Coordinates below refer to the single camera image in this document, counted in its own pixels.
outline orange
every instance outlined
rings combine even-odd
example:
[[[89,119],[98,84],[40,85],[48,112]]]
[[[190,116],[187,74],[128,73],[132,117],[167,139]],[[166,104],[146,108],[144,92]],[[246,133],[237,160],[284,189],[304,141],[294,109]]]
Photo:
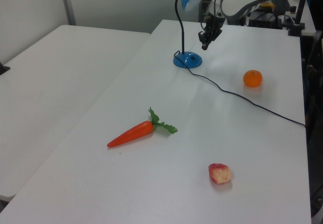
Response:
[[[244,74],[243,82],[249,87],[258,87],[262,82],[261,72],[257,70],[249,70]]]

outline red apple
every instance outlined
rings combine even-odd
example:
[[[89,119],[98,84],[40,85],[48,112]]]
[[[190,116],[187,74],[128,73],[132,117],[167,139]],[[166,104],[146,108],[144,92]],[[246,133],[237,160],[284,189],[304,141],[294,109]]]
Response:
[[[229,167],[222,163],[212,163],[208,167],[208,172],[212,181],[216,184],[226,183],[231,179],[231,171]]]

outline toy carrot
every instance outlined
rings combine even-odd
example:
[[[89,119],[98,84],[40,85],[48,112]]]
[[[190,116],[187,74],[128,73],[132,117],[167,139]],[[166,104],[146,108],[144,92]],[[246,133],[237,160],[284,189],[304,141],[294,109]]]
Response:
[[[148,110],[151,115],[151,122],[150,121],[144,121],[137,126],[131,128],[130,130],[126,131],[125,133],[121,134],[116,139],[112,140],[110,143],[108,143],[107,147],[116,147],[121,144],[130,142],[132,140],[135,140],[137,138],[143,137],[148,135],[153,131],[153,126],[161,126],[166,128],[171,134],[174,134],[177,132],[177,129],[171,125],[165,124],[165,122],[159,123],[159,117],[153,112],[151,108]]]

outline blue desk lamp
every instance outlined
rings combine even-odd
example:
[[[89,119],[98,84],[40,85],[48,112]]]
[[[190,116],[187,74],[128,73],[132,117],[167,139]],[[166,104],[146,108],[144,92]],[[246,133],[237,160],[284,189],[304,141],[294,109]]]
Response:
[[[177,54],[176,57],[184,62],[188,68],[196,68],[201,65],[202,58],[191,51],[184,51],[184,27],[180,15],[178,14],[177,2],[178,0],[175,0],[175,11],[182,28],[182,52]],[[197,6],[200,2],[201,0],[182,0],[182,7],[185,12],[188,12],[195,6]],[[179,61],[177,58],[174,58],[173,63],[180,68],[185,68],[181,61]]]

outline wall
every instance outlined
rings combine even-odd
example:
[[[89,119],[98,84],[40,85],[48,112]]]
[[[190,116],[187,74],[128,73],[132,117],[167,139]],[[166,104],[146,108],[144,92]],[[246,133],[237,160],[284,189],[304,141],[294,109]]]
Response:
[[[151,33],[162,19],[176,20],[175,0],[68,0],[75,24]],[[198,22],[199,8],[184,14],[184,21]]]
[[[5,64],[64,24],[63,0],[0,0],[0,61]]]

